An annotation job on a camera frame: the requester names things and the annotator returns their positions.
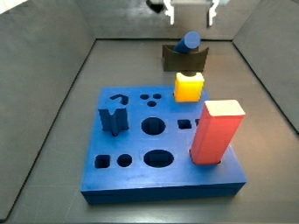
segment blue shape sorter board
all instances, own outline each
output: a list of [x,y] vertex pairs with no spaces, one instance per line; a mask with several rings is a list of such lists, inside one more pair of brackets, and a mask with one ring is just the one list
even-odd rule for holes
[[[126,96],[125,105],[118,95]],[[206,100],[204,90],[198,102],[177,103],[173,87],[101,88],[79,185],[89,204],[237,193],[246,179],[230,146],[218,164],[192,163],[189,148]],[[102,131],[98,110],[111,115],[115,108],[125,108],[128,130],[111,136]]]

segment yellow cube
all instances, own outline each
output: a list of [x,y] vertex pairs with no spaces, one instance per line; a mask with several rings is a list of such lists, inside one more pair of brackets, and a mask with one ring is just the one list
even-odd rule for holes
[[201,98],[204,79],[201,73],[192,77],[176,74],[173,99],[176,102],[197,102]]

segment small round hole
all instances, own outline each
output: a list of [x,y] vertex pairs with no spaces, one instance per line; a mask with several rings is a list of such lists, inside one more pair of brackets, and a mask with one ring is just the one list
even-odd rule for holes
[[173,162],[173,154],[166,150],[150,150],[144,154],[144,163],[153,168],[162,168]]
[[153,98],[154,98],[156,100],[158,100],[158,99],[161,99],[161,95],[160,95],[160,94],[153,94]]
[[141,95],[140,95],[140,98],[141,98],[142,100],[146,100],[146,99],[149,98],[149,95],[148,95],[148,94],[141,94]]
[[164,121],[157,117],[148,117],[141,122],[141,129],[146,135],[156,136],[164,132]]
[[148,103],[146,103],[146,106],[148,107],[153,107],[156,105],[156,102],[154,101],[149,101]]
[[132,164],[132,157],[126,154],[118,156],[115,160],[118,166],[128,167]]

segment dark blue cylinder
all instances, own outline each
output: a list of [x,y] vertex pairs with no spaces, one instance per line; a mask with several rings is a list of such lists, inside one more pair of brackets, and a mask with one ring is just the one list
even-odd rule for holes
[[200,34],[196,31],[189,31],[173,47],[173,50],[177,53],[188,53],[193,48],[200,45],[200,42]]

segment red block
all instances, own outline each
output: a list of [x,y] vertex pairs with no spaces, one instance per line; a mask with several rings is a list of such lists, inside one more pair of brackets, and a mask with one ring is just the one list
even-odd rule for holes
[[196,165],[214,165],[220,162],[244,114],[234,100],[204,102],[190,145],[190,160]]

